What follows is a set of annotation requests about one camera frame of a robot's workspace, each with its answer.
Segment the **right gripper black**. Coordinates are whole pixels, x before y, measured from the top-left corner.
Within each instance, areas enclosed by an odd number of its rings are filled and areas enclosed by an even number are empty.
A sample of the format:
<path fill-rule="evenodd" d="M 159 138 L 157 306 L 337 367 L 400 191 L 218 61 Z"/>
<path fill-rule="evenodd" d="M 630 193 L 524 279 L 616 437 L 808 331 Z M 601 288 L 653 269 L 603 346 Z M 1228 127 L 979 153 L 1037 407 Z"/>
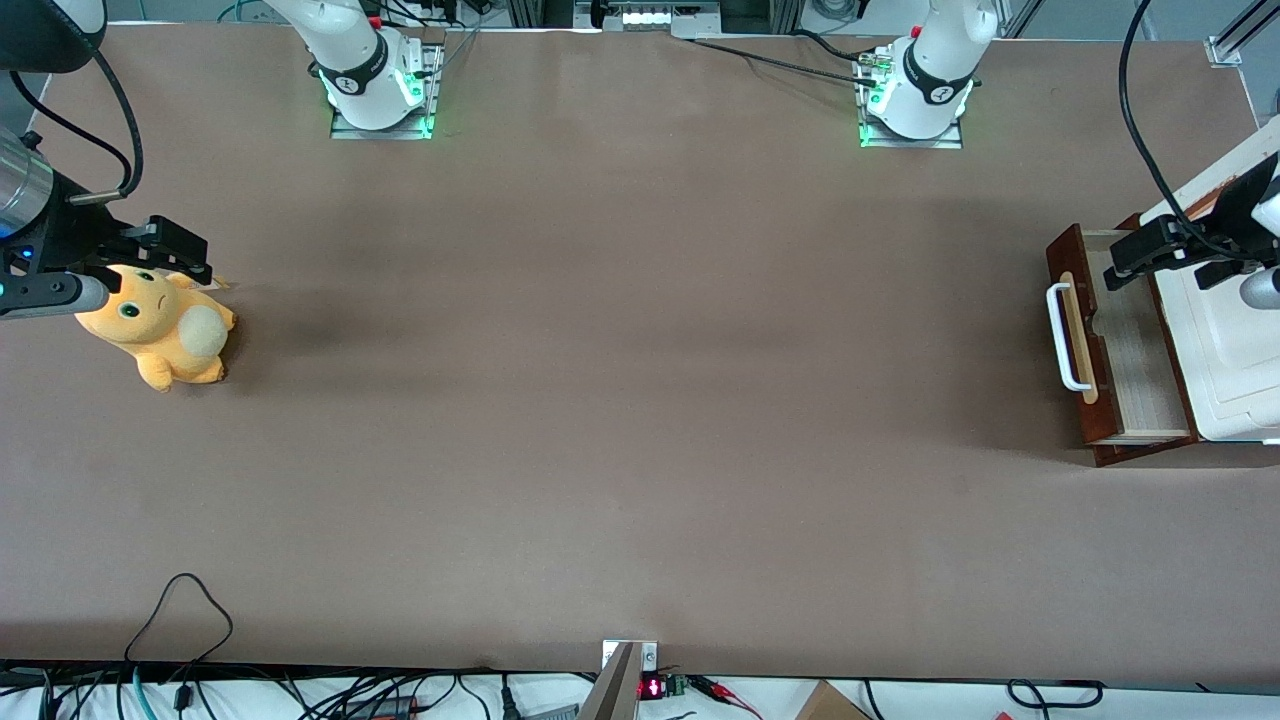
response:
<path fill-rule="evenodd" d="M 68 199 L 82 187 L 55 172 L 52 188 L 40 214 L 24 227 L 3 233 L 3 272 L 82 273 L 87 266 L 128 265 L 151 269 L 140 245 L 123 232 L 131 227 L 104 206 L 76 206 Z M 209 242 L 193 231 L 160 215 L 148 218 L 148 249 L 164 256 L 160 269 L 183 290 L 215 286 L 207 261 Z"/>

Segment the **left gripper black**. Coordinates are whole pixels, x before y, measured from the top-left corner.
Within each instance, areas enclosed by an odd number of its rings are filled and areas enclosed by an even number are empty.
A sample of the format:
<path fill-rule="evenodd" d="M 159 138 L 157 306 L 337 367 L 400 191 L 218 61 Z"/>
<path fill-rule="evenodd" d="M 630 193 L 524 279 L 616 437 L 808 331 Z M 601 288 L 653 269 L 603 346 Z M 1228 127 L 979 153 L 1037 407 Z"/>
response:
<path fill-rule="evenodd" d="M 1117 291 L 1135 274 L 1180 269 L 1193 258 L 1203 263 L 1277 263 L 1277 154 L 1271 152 L 1228 182 L 1189 234 L 1175 215 L 1160 215 L 1135 232 L 1135 241 L 1117 240 L 1103 272 L 1107 291 Z"/>

